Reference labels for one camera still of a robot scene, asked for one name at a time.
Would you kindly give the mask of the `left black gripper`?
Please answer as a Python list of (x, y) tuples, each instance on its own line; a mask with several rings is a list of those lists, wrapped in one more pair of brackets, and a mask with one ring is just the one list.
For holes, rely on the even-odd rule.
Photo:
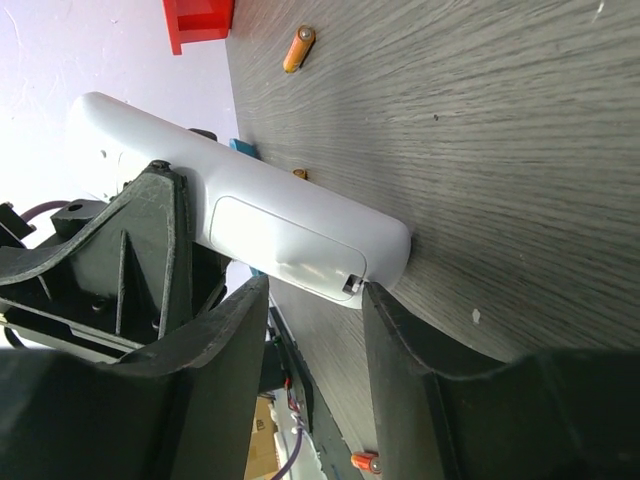
[(75, 200), (29, 249), (29, 223), (1, 215), (1, 310), (12, 331), (97, 361), (116, 361), (216, 307), (228, 260), (195, 243), (186, 179), (154, 161), (110, 202)]

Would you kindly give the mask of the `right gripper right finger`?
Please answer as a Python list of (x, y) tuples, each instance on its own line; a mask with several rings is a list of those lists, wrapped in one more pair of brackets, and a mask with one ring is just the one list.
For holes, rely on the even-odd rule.
[(562, 348), (500, 362), (376, 283), (362, 313), (385, 478), (638, 477), (637, 351)]

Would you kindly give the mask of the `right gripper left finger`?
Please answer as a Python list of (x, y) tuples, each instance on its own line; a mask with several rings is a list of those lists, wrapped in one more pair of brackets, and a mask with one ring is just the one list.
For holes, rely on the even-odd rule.
[(114, 364), (56, 350), (1, 353), (5, 479), (240, 479), (262, 369), (268, 287)]

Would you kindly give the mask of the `white remote control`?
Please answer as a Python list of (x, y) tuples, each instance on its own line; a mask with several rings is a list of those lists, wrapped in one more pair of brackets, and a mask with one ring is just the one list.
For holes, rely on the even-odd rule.
[(167, 162), (187, 181), (198, 244), (338, 305), (359, 308), (363, 283), (392, 287), (408, 263), (401, 221), (108, 95), (74, 101), (66, 140), (101, 199)]

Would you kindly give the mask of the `orange battery middle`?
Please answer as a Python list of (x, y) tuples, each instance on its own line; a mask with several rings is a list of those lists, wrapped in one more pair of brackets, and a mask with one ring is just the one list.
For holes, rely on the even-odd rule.
[(307, 179), (307, 171), (302, 168), (297, 168), (292, 171), (292, 173), (301, 179)]

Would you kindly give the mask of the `red orange battery lower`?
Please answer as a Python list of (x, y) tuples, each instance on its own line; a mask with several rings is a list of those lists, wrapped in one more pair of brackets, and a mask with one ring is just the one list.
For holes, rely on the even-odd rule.
[(353, 452), (350, 457), (351, 464), (354, 468), (373, 474), (379, 475), (382, 471), (380, 457), (374, 452)]

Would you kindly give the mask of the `red plastic bin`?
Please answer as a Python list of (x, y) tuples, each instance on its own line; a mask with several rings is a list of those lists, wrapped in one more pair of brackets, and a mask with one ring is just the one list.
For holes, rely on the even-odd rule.
[(234, 0), (163, 0), (172, 53), (181, 55), (184, 44), (226, 39), (234, 7)]

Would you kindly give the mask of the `orange battery upper left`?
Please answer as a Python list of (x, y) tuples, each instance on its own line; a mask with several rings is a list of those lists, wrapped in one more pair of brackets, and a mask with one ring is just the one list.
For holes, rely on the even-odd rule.
[(283, 70), (287, 74), (296, 72), (308, 55), (315, 42), (315, 29), (309, 25), (300, 26), (292, 40), (290, 48), (283, 60)]

